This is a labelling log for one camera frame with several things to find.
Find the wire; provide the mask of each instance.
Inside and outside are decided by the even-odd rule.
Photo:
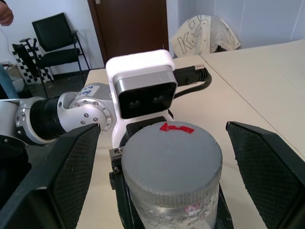
[[[211,77],[210,74],[208,74],[206,76],[205,81],[201,85],[195,86],[195,87],[191,87],[191,88],[188,88],[186,90],[183,90],[181,92],[176,93],[175,96],[174,96],[174,99],[179,98],[180,96],[192,93],[192,92],[201,91],[201,90],[207,88],[208,86],[210,86],[211,83],[212,83],[212,77]]]
[[[8,44],[8,52],[9,52],[9,54],[12,55],[12,56],[15,58],[14,54],[10,52],[10,43],[9,43],[9,39],[8,39],[8,37],[6,36],[5,32],[1,29],[1,27],[0,27],[0,31],[3,33],[3,35],[4,35],[5,38],[6,38],[6,42],[7,42],[7,44]]]

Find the gray cylinder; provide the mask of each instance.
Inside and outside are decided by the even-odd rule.
[[[215,139],[189,123],[157,123],[130,138],[122,168],[145,228],[214,228],[222,161]]]

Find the door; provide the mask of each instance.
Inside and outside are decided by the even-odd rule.
[[[88,0],[104,63],[115,56],[168,50],[166,0]]]

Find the table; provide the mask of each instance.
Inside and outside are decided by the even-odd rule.
[[[266,226],[244,187],[225,126],[227,121],[238,121],[279,133],[209,66],[203,57],[179,58],[175,59],[174,63],[176,68],[203,63],[212,75],[213,82],[207,89],[174,100],[170,110],[176,121],[190,122],[202,127],[213,135],[220,145],[224,157],[220,183],[235,229],[265,229]],[[107,83],[106,71],[90,71],[86,84],[94,82]],[[112,170],[108,152],[110,148],[109,140],[99,139],[92,180],[78,229],[123,228],[118,215],[115,191],[112,191],[109,183],[108,173]]]

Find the person's arm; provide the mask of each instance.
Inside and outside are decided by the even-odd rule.
[[[4,0],[0,0],[0,24],[2,26],[10,25],[14,20],[14,15]]]

